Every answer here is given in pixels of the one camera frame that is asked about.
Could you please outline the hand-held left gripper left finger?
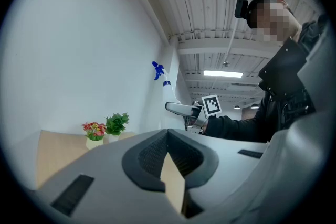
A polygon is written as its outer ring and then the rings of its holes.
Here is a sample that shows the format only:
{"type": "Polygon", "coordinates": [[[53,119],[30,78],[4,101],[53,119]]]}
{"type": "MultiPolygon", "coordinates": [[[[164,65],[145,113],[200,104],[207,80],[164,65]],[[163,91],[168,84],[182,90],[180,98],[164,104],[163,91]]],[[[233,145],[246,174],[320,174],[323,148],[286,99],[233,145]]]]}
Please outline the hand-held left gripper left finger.
{"type": "Polygon", "coordinates": [[[160,180],[167,131],[89,150],[38,190],[56,223],[183,223],[160,180]]]}

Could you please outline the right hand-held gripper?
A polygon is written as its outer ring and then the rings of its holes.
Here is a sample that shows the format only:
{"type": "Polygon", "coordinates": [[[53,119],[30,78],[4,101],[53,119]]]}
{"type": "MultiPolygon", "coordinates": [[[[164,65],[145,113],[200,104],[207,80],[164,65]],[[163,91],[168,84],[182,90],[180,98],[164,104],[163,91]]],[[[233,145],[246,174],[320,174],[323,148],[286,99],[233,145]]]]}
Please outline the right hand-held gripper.
{"type": "Polygon", "coordinates": [[[192,106],[167,102],[165,108],[169,112],[183,116],[186,131],[199,135],[205,132],[209,117],[222,112],[217,95],[201,97],[194,101],[192,106]]]}

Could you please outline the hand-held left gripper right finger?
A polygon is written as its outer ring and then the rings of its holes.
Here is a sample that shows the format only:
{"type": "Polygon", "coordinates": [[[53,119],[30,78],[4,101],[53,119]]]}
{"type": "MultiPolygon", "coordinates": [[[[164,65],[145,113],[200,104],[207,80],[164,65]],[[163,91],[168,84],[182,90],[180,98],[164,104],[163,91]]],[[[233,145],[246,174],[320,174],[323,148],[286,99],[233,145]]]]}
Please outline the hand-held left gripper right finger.
{"type": "Polygon", "coordinates": [[[185,179],[186,215],[168,221],[256,221],[257,190],[253,170],[266,143],[225,140],[167,131],[167,150],[185,179]]]}

